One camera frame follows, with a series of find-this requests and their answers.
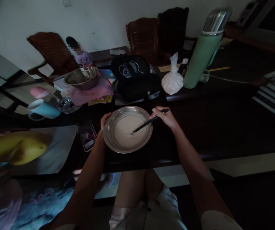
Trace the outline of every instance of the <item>mango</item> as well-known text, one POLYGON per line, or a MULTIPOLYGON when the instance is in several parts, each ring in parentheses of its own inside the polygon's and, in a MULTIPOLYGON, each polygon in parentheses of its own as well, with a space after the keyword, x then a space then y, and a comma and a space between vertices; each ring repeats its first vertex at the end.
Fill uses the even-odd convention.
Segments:
POLYGON ((17 148, 10 164, 23 165, 40 155, 48 148, 51 139, 32 131, 12 132, 0 137, 0 163, 7 162, 11 152, 17 148))

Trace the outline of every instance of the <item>backpack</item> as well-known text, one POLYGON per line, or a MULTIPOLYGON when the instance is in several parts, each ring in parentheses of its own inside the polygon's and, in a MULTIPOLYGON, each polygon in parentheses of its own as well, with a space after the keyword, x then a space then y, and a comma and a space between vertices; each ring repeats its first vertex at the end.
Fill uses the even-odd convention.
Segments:
POLYGON ((160 78, 149 73, 149 64, 141 56, 118 56, 111 70, 118 80, 118 93, 128 102, 148 99, 148 95, 160 90, 160 78))

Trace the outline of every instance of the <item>purple shirt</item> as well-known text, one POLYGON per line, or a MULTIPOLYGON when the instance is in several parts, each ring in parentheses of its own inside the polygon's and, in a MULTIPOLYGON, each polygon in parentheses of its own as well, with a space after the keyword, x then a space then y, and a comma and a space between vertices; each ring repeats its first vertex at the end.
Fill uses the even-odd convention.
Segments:
POLYGON ((76 62, 83 67, 93 64, 92 56, 86 51, 83 51, 80 55, 75 54, 74 59, 76 59, 76 62))

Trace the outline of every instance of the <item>plastic bag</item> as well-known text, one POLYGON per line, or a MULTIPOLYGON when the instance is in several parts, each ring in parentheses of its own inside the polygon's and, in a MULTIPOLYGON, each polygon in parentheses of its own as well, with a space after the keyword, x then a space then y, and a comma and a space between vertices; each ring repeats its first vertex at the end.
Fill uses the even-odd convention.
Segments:
POLYGON ((166 93, 173 95, 183 87, 183 77, 180 73, 177 72, 178 52, 169 59, 172 68, 171 71, 163 77, 162 87, 166 93))

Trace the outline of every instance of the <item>smartphone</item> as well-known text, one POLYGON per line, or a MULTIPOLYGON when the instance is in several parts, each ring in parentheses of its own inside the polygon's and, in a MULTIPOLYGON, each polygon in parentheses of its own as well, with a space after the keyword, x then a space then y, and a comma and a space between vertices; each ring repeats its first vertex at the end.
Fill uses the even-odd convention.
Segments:
POLYGON ((91 151, 97 139, 97 133, 91 121, 87 121, 80 127, 80 134, 84 151, 91 151))

